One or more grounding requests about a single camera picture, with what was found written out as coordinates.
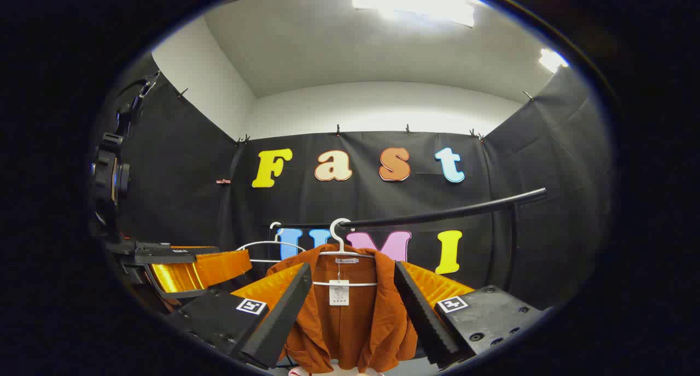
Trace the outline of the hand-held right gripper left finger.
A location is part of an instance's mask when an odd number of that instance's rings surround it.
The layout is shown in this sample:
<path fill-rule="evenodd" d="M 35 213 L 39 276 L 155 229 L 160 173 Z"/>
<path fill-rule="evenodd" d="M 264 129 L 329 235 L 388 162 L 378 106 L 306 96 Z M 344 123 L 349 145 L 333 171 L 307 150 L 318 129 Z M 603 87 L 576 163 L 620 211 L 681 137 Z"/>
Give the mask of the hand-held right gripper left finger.
<path fill-rule="evenodd" d="M 226 359 L 270 369 L 277 366 L 311 288 L 311 266 L 302 262 L 232 293 L 209 290 L 165 320 Z"/>

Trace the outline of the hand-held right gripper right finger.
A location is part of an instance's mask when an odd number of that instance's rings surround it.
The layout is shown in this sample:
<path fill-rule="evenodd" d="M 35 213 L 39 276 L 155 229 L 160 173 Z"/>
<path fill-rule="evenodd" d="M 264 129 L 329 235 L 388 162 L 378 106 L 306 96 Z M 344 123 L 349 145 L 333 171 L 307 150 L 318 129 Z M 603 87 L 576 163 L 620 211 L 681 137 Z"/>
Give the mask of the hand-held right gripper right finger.
<path fill-rule="evenodd" d="M 418 344 L 438 368 L 509 344 L 550 314 L 495 285 L 471 289 L 409 262 L 396 262 L 393 277 Z"/>

